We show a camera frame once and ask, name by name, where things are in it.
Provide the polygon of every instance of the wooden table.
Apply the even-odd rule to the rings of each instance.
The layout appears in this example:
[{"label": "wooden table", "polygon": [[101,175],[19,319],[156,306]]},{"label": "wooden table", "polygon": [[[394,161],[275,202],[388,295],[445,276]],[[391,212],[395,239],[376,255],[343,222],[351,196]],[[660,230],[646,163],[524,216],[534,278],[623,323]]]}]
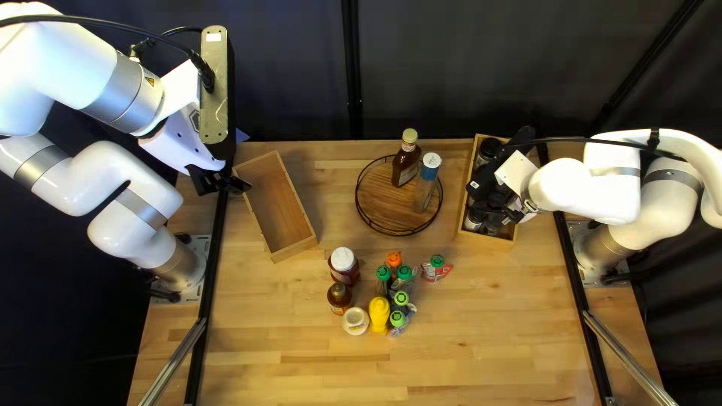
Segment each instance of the wooden table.
[{"label": "wooden table", "polygon": [[[443,159],[445,201],[428,229],[406,238],[371,230],[354,204],[358,173],[372,159],[395,153],[398,141],[242,143],[237,162],[280,152],[319,245],[273,264],[243,198],[229,201],[201,403],[598,405],[552,217],[539,215],[522,225],[509,252],[455,238],[471,143],[419,142]],[[186,201],[171,230],[210,234],[214,196],[194,196],[185,177],[178,188]],[[326,301],[326,258],[338,246],[350,247],[362,261],[362,282],[355,288],[360,306],[371,297],[373,271],[389,251],[402,251],[404,262],[412,264],[442,253],[456,267],[441,282],[422,283],[415,300],[419,313],[402,337],[351,337]],[[630,291],[598,291],[597,303],[621,304],[638,314]],[[197,305],[149,309],[129,405],[138,404],[197,313]],[[605,323],[617,317],[600,315]],[[615,326],[640,331],[639,323]],[[656,372],[643,339],[640,360]],[[162,404],[183,404],[188,361]]]}]

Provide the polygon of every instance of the orange cap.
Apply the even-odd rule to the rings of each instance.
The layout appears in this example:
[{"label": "orange cap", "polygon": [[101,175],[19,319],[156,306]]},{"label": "orange cap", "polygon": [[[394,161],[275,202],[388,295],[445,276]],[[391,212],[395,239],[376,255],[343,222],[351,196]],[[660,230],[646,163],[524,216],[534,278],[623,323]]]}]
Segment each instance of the orange cap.
[{"label": "orange cap", "polygon": [[390,267],[401,266],[401,253],[391,252],[389,255],[386,256],[386,264]]}]

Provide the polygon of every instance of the metal mounting plate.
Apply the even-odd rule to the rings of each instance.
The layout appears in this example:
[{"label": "metal mounting plate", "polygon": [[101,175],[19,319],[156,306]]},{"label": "metal mounting plate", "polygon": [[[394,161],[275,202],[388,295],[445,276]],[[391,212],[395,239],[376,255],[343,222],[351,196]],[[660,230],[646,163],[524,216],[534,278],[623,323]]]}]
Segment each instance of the metal mounting plate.
[{"label": "metal mounting plate", "polygon": [[[589,220],[567,220],[567,230],[569,232],[569,238],[572,240],[572,242],[578,234],[589,231],[588,225]],[[579,276],[582,279],[582,284],[584,285],[585,289],[626,288],[630,286],[628,281],[614,282],[605,285],[601,282],[601,277],[603,276],[602,273],[589,272],[588,270],[583,269],[579,264],[577,264],[577,269],[579,270]],[[618,274],[628,273],[629,271],[630,268],[627,265],[627,260],[620,262],[612,270],[612,272],[616,272]]]},{"label": "metal mounting plate", "polygon": [[[208,261],[208,250],[211,246],[211,236],[210,235],[199,235],[199,236],[191,236],[191,242],[188,244],[188,247],[191,249],[192,252],[197,255],[199,260],[199,266],[201,267],[201,270],[203,273],[206,272],[206,262]],[[180,292],[180,301],[178,303],[171,303],[165,299],[156,298],[152,296],[150,298],[150,304],[153,305],[182,305],[182,304],[197,304],[201,302],[201,296],[203,295],[203,284],[205,282],[205,276],[202,277],[199,282],[191,287],[190,289],[184,290],[183,292]],[[157,289],[157,290],[164,290],[168,291],[163,286],[163,283],[161,280],[156,280],[151,284],[151,289]]]}]

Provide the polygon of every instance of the white cap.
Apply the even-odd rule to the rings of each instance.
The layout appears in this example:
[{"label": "white cap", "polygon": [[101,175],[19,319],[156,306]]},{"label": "white cap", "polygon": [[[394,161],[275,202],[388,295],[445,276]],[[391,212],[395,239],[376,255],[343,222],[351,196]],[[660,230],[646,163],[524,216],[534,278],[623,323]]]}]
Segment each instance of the white cap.
[{"label": "white cap", "polygon": [[441,157],[436,152],[424,154],[424,166],[427,168],[438,168],[441,165]]},{"label": "white cap", "polygon": [[351,269],[355,261],[354,252],[344,246],[334,249],[334,252],[331,253],[331,266],[337,271],[343,272]]}]

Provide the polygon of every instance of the blue cap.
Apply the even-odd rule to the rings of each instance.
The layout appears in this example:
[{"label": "blue cap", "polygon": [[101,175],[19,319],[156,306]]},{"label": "blue cap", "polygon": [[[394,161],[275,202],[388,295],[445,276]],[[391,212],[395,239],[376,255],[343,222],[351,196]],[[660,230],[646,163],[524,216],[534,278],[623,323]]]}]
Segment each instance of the blue cap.
[{"label": "blue cap", "polygon": [[424,154],[424,165],[421,167],[421,177],[425,181],[434,181],[437,173],[439,173],[439,165],[441,165],[441,157],[436,152]]}]

